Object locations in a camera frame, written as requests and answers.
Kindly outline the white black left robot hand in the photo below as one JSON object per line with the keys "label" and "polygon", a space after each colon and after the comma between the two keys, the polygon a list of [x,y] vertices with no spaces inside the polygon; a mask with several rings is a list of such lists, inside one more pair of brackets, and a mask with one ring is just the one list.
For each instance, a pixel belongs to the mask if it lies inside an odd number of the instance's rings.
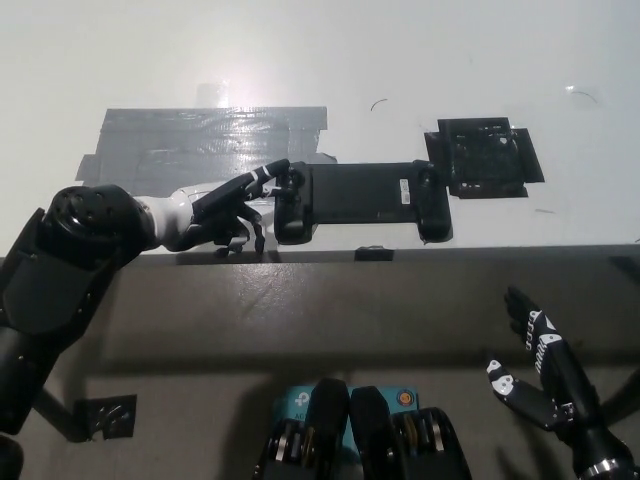
{"label": "white black left robot hand", "polygon": [[249,203],[289,195],[289,189],[269,184],[289,172],[290,161],[280,159],[225,183],[182,187],[167,197],[137,196],[147,236],[145,248],[183,252],[213,243],[219,247],[217,254],[226,257],[242,252],[253,240],[255,252],[263,254],[263,217]]}

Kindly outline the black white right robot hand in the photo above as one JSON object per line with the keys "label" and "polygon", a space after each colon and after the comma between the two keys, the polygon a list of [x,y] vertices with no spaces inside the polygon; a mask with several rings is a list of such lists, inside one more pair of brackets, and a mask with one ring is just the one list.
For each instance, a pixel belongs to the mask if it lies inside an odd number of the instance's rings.
{"label": "black white right robot hand", "polygon": [[495,396],[535,426],[576,449],[612,450],[599,397],[569,343],[544,310],[510,286],[504,296],[510,325],[530,356],[541,384],[517,379],[493,354],[486,373]]}

